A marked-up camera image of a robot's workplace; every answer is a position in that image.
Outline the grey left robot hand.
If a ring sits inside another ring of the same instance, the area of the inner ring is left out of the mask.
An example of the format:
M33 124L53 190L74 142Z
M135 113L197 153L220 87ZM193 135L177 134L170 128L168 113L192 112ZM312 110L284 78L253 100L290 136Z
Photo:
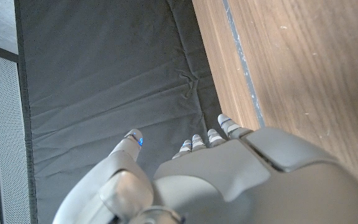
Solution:
M358 223L358 181L333 156L276 128L251 130L224 114L152 179L129 131L68 193L54 223Z

